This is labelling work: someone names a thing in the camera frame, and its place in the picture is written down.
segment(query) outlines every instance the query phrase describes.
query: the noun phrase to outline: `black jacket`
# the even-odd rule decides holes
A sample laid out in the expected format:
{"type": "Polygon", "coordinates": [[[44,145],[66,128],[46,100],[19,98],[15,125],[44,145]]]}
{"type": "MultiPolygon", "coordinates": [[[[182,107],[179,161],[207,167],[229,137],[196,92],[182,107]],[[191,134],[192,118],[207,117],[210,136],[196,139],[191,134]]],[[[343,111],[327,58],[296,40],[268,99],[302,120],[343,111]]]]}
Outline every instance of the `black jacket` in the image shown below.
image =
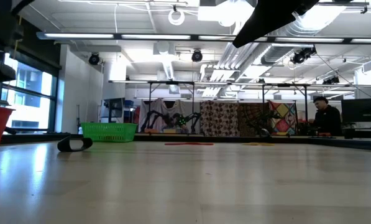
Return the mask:
{"type": "Polygon", "coordinates": [[[342,134],[340,111],[330,105],[325,110],[317,110],[314,126],[319,127],[319,132],[340,136],[342,134]]]}

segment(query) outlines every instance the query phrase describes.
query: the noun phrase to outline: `green plastic basket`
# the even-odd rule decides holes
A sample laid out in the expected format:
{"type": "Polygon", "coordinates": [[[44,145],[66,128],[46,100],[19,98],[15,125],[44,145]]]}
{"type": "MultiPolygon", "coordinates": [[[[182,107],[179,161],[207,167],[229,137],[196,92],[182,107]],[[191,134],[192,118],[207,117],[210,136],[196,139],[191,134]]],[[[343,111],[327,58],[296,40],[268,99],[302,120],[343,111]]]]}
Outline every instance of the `green plastic basket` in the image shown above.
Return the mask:
{"type": "Polygon", "coordinates": [[[82,123],[83,136],[93,141],[130,142],[134,139],[136,124],[82,123]]]}

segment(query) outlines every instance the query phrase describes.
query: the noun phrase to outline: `floral pattern fabric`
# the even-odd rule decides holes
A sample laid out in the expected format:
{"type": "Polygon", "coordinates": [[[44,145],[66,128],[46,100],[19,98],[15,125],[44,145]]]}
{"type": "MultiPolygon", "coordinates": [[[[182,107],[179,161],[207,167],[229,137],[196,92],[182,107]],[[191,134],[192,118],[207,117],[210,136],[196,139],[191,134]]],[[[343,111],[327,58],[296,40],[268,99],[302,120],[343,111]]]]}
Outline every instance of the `floral pattern fabric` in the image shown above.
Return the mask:
{"type": "Polygon", "coordinates": [[[237,103],[202,102],[201,131],[205,136],[238,137],[237,109],[237,103]]]}

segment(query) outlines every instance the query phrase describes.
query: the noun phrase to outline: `wooden floor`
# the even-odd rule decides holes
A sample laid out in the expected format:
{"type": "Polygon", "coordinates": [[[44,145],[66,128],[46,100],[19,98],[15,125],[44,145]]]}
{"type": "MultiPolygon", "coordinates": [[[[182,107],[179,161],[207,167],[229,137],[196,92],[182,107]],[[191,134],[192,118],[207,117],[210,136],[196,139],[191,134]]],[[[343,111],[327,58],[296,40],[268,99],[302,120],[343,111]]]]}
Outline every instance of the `wooden floor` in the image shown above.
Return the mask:
{"type": "Polygon", "coordinates": [[[371,152],[315,145],[0,147],[0,224],[371,224],[371,152]]]}

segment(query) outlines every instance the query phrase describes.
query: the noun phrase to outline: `man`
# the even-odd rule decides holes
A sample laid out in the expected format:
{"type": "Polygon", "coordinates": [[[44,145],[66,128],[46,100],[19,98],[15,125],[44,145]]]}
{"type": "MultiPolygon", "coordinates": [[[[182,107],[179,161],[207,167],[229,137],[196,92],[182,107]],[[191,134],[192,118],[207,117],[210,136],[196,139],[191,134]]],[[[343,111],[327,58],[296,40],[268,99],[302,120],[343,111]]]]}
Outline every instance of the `man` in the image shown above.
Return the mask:
{"type": "Polygon", "coordinates": [[[328,103],[328,100],[323,96],[315,98],[314,104],[318,110],[315,119],[310,119],[309,122],[318,127],[320,133],[340,136],[342,134],[340,112],[328,103]]]}

